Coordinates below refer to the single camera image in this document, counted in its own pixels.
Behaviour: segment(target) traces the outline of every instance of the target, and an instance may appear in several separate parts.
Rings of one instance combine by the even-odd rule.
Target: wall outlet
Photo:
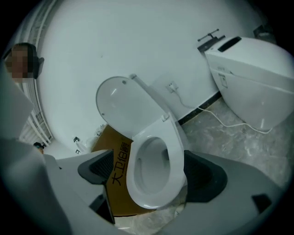
[[[170,92],[170,93],[173,93],[174,92],[174,90],[171,88],[171,87],[173,87],[174,89],[178,89],[179,87],[175,84],[175,82],[174,81],[171,81],[167,86],[165,86],[166,87],[166,89]]]

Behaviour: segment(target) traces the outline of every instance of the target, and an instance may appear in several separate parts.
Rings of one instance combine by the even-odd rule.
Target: power cord
[[[192,107],[192,106],[188,106],[188,105],[185,105],[182,101],[182,98],[181,96],[179,95],[179,93],[176,91],[176,89],[174,89],[174,87],[171,85],[170,88],[174,91],[174,93],[179,97],[180,99],[180,102],[181,104],[186,107],[186,108],[192,108],[192,109],[195,109],[195,107]],[[197,107],[198,109],[202,110],[202,111],[205,111],[205,112],[209,112],[211,113],[224,127],[237,127],[237,126],[241,126],[241,125],[246,125],[246,126],[249,126],[252,130],[256,131],[256,132],[259,132],[259,133],[262,133],[262,134],[268,134],[270,133],[270,131],[272,130],[272,128],[266,132],[264,131],[260,131],[260,130],[257,130],[255,128],[253,128],[252,126],[250,126],[249,124],[247,123],[239,123],[239,124],[235,124],[235,125],[225,125],[212,111],[209,111],[209,110],[205,110],[205,109],[202,109],[202,108],[199,108]]]

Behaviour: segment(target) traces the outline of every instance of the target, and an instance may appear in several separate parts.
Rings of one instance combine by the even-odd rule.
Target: white toilet
[[[294,110],[294,58],[283,48],[250,38],[224,38],[205,52],[230,109],[259,130],[270,130]]]
[[[133,140],[127,188],[133,201],[156,209],[171,202],[186,182],[187,137],[162,98],[135,74],[112,77],[98,88],[103,119]]]

